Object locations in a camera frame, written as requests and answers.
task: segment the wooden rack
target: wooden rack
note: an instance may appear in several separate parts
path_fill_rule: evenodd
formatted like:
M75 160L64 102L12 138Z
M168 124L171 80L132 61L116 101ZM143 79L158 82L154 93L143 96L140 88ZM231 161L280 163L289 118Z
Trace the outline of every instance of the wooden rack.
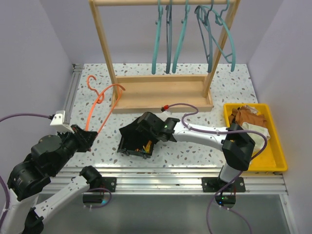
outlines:
M122 85L126 91L114 109L114 113L135 113L135 112L159 112L166 104L185 102L195 105L200 111L211 111L213 101L210 93L210 85L213 80L221 52L216 50L213 57L212 72L203 75L150 75L150 76L116 76L113 62L106 40L99 6L139 6L157 5L157 0L89 0L97 34L103 50L107 69L112 84ZM161 5L168 5L170 0L161 0ZM240 0L230 0L230 7L227 11L225 23L230 29L238 9ZM173 0L173 5L184 5L185 0ZM209 5L211 0L189 0L189 5ZM227 4L227 0L214 0L214 4ZM227 33L222 28L218 43L221 49L224 48L227 40ZM112 104L118 97L118 88L114 86ZM176 112L189 111L191 108L175 106L170 110Z

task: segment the speckled tabletop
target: speckled tabletop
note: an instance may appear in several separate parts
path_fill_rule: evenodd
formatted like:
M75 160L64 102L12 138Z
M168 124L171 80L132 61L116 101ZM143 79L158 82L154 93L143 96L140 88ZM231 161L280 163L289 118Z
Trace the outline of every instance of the speckled tabletop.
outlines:
M114 64L115 73L122 75L150 75L150 64ZM158 64L156 74L164 74L165 64ZM178 64L177 74L205 74L206 64ZM99 91L111 82L106 64L85 64L77 91L71 124L84 127L90 108L97 95L87 87L86 78L94 75L97 80L90 82ZM187 119L189 122L213 127L225 126L223 117L224 103L257 103L252 81L246 64L237 64L235 71L230 72L227 64L219 64L211 85L214 108L211 112L201 112ZM97 104L93 112L89 130L97 131L110 110L112 89L105 93L105 100ZM174 113L177 118L182 113ZM117 153L121 135L119 128L131 123L140 114L112 114L102 132L98 135L91 152L77 153L66 164L67 167L222 167L224 156L221 151L208 146L190 142L159 142L151 158L126 156Z

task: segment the purple cable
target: purple cable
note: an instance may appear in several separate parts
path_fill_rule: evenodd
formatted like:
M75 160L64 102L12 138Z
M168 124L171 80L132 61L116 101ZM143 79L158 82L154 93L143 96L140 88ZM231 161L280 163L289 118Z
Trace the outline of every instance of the purple cable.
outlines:
M102 208L106 205L108 205L108 203L110 203L110 201L112 200L112 193L111 191L109 191L108 189L105 189L105 188L96 188L96 189L89 189L88 192L92 192L92 191L96 191L96 190L103 190L105 192L108 192L109 193L109 199L107 202L105 202L104 204L100 205L100 206L86 206L86 207L89 207L91 209L98 209L98 208Z
M265 137L265 135L263 135L262 133L256 132L256 131L252 131L252 130L236 130L236 131L229 131L229 132L216 132L216 131L201 130L201 129L198 129L198 128L189 127L189 126L187 125L187 123L185 123L185 121L184 121L185 117L187 117L187 116L192 116L192 115L196 115L196 114L199 112L199 110L198 110L197 107L195 107L195 106L193 106L193 105L191 105L191 104L187 104L187 103L176 103L176 104L168 105L168 107L178 106L178 105L189 106L189 107L192 107L192 108L195 109L195 112L188 113L188 114L184 114L183 117L182 117L182 119L181 119L182 124L183 124L185 127L189 128L189 129L191 129L191 130L193 130L193 131L201 132L201 133L208 133L208 134L253 133L253 134L257 134L257 135L261 136L261 137L264 139L264 145L263 145L263 147L262 147L261 150L259 150L254 156L252 156L251 160L253 160L253 159L254 159L255 157L257 157L259 154L261 154L261 153L264 151L265 147L268 145L268 140L267 140L267 138ZM212 203L213 203L215 197L216 197L220 192L222 192L224 189L226 189L230 184L232 184L242 173L243 173L243 172L238 173L238 175L235 176L229 183L227 183L227 184L224 185L221 189L219 189L219 191L216 192L216 193L214 194L213 198L210 200L210 202L209 202L209 204L208 204L208 207L207 207L207 211L206 211L206 222L207 222L208 230L209 230L209 232L210 232L211 234L213 234L213 232L212 232L212 230L211 230L210 223L209 223L209 210L210 210L210 207L211 207L211 205L212 205ZM240 216L240 217L247 223L248 228L249 228L249 230L250 230L250 233L252 234L253 231L252 231L251 225L250 225L250 223L247 221L247 219L246 219L245 217L243 217L241 214L239 214L237 211L234 211L234 210L231 210L231 209L230 209L230 211L233 212L233 213L235 213L235 214L237 214L238 216Z
M49 116L40 115L40 114L18 113L18 114L13 114L13 115L9 115L9 116L5 116L3 118L0 118L0 122L6 120L8 118L17 117L17 116L37 116L37 117L43 117L43 118L48 118L48 119L50 118ZM4 219L6 217L6 214L8 213L8 209L9 209L9 206L10 206L10 194L9 194L9 190L6 187L6 184L3 181L1 176L0 176L0 184L3 187L4 193L5 193L5 209L6 209L6 211L3 212L3 215L0 218L0 230L1 230L2 224L4 222Z

